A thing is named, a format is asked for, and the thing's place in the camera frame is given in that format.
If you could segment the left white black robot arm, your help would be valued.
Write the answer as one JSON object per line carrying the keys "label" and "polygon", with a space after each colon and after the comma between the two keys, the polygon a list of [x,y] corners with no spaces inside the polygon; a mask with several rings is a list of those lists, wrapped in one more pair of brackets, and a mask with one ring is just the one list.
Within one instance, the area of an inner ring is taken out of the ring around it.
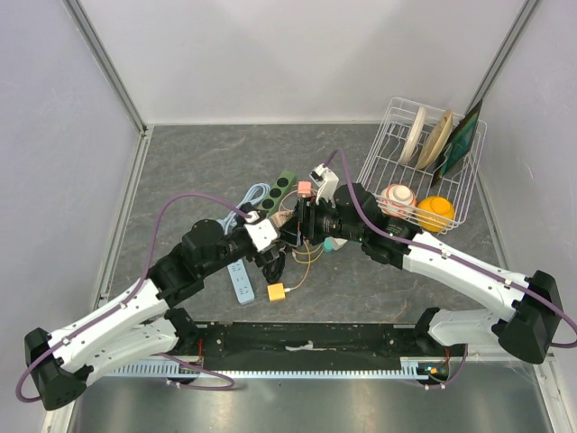
{"label": "left white black robot arm", "polygon": [[125,292],[59,329],[40,327],[24,338],[27,369],[45,410],[60,409],[113,370],[150,355],[197,347],[197,327],[180,303],[208,276],[241,259],[263,267],[297,239],[270,218],[239,222],[231,232],[212,219],[196,222],[181,241]]}

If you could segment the teal triangular power strip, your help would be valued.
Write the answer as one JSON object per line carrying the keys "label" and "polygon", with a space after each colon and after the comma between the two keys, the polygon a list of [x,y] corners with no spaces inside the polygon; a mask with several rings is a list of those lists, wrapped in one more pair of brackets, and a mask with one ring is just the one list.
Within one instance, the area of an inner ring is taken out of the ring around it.
{"label": "teal triangular power strip", "polygon": [[324,242],[323,242],[323,250],[324,250],[326,253],[338,251],[338,250],[341,249],[346,243],[347,243],[347,241],[346,241],[345,239],[327,237],[327,238],[324,240]]}

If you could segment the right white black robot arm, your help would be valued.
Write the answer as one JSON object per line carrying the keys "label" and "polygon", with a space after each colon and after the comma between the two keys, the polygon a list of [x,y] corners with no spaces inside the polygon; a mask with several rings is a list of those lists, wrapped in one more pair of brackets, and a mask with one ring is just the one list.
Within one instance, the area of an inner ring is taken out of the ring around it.
{"label": "right white black robot arm", "polygon": [[541,364],[563,311],[555,278],[510,272],[462,253],[407,220],[385,214],[361,185],[340,186],[334,198],[300,198],[295,218],[302,237],[358,242],[373,261],[439,281],[480,304],[479,309],[429,308],[413,332],[415,349],[499,345],[517,359]]}

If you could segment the pink cube socket adapter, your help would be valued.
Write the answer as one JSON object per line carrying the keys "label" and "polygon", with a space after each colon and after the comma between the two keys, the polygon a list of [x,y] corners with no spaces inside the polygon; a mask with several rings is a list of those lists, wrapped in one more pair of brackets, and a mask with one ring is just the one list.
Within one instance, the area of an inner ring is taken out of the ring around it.
{"label": "pink cube socket adapter", "polygon": [[292,211],[278,211],[273,213],[269,217],[269,220],[278,230],[280,230],[292,217]]}

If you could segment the pink usb charger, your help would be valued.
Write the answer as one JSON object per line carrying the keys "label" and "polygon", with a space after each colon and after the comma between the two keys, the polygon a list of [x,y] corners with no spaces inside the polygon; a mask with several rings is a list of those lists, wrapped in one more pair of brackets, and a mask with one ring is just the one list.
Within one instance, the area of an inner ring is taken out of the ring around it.
{"label": "pink usb charger", "polygon": [[299,198],[308,198],[313,194],[312,183],[309,181],[300,181],[297,188],[297,196]]}

